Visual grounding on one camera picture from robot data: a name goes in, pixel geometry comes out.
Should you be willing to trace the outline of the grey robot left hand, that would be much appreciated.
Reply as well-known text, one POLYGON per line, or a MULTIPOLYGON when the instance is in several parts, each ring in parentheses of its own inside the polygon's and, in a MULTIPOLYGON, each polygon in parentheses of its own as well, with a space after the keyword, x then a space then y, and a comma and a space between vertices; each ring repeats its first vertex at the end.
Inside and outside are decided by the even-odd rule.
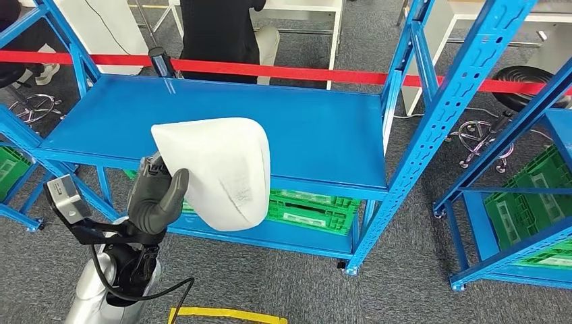
POLYGON ((189 178, 184 168, 170 174, 159 152, 142 158, 128 199, 129 220, 144 233, 163 232, 181 215, 189 178))

